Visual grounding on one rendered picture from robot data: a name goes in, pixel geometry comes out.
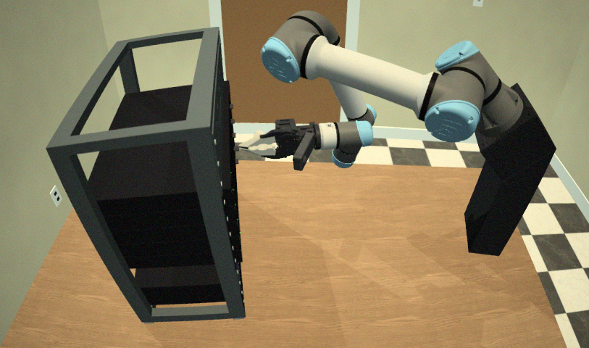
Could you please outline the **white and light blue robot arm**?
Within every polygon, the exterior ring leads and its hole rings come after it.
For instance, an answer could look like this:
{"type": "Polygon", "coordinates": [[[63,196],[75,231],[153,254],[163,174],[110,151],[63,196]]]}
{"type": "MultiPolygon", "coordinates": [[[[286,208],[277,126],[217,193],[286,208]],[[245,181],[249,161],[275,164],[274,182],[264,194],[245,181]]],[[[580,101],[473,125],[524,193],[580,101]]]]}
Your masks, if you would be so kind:
{"type": "Polygon", "coordinates": [[[432,136],[446,142],[465,141],[476,128],[484,136],[497,136],[522,114],[518,93],[500,80],[471,41],[438,57],[435,67],[441,74],[422,75],[339,47],[340,40],[326,17],[306,10],[291,15],[261,50],[265,68],[284,83],[299,77],[328,79],[348,122],[319,124],[321,150],[333,149],[340,168],[352,166],[361,147],[373,142],[377,113],[361,91],[412,109],[432,136]]]}

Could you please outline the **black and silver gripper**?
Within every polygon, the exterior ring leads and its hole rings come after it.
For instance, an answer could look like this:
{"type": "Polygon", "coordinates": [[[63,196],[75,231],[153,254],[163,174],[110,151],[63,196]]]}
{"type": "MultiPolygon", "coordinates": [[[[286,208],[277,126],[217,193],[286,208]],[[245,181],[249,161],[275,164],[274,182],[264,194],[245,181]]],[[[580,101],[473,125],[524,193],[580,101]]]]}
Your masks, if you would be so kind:
{"type": "Polygon", "coordinates": [[[256,131],[253,138],[239,144],[239,149],[274,160],[287,158],[295,154],[306,132],[314,133],[314,149],[321,149],[320,128],[314,122],[296,126],[294,118],[282,119],[275,121],[275,128],[268,133],[256,131]]]}

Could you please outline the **dark grey server rack frame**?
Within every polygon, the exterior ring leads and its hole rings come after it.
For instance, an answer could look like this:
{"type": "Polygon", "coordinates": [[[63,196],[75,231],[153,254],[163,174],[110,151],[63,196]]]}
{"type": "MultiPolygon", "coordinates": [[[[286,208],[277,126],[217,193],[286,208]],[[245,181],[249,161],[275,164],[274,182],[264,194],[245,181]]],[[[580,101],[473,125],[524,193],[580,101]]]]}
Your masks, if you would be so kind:
{"type": "Polygon", "coordinates": [[[213,27],[117,41],[46,147],[86,233],[142,323],[246,317],[238,272],[239,146],[234,139],[230,150],[235,119],[219,35],[213,27]],[[193,85],[140,91],[132,49],[200,38],[193,85]],[[125,95],[109,130],[80,135],[118,66],[125,95]],[[90,152],[99,154],[87,180],[77,154],[90,152]],[[209,302],[226,304],[156,308],[209,302]]]}

